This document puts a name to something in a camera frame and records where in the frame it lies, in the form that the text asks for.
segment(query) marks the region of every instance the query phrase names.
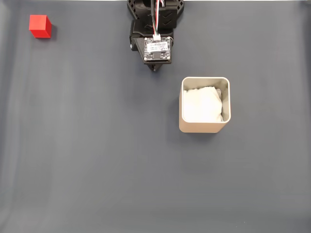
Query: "white cloth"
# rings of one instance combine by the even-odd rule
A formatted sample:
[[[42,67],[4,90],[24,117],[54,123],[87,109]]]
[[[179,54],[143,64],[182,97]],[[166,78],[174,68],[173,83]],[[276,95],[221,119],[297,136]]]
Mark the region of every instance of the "white cloth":
[[[184,91],[183,107],[186,121],[223,121],[221,90],[213,86]]]

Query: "black 3d-printed mount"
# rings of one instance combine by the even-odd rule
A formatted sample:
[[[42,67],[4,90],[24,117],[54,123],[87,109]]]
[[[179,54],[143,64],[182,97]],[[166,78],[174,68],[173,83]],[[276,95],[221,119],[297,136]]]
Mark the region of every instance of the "black 3d-printed mount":
[[[127,6],[134,20],[131,24],[130,43],[132,51],[138,51],[144,62],[152,71],[157,71],[163,64],[169,61],[144,61],[144,38],[153,36],[151,1],[128,0]],[[159,8],[158,32],[162,37],[170,36],[172,39],[173,29],[177,26],[177,19],[184,11],[183,0],[165,0],[165,6]]]

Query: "dark gray mat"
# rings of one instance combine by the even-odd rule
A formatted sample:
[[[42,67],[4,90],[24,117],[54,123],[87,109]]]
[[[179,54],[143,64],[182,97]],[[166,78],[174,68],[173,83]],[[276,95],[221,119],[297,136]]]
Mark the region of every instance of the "dark gray mat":
[[[30,14],[47,14],[51,40]],[[0,232],[311,231],[308,8],[186,2],[173,63],[129,48],[122,2],[23,2],[1,125]],[[218,134],[178,128],[187,76],[231,82]]]

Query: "robotic arm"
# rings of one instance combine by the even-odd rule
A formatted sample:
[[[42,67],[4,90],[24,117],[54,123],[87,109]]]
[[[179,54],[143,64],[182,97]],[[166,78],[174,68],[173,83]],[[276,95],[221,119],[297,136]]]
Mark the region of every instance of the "robotic arm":
[[[128,0],[132,51],[138,51],[150,70],[172,63],[173,29],[184,10],[183,0]]]

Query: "cube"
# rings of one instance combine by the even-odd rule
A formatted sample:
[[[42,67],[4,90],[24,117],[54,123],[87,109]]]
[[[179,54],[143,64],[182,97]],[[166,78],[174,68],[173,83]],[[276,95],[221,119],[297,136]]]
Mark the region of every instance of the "cube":
[[[52,24],[46,15],[30,15],[29,30],[35,38],[50,38]]]

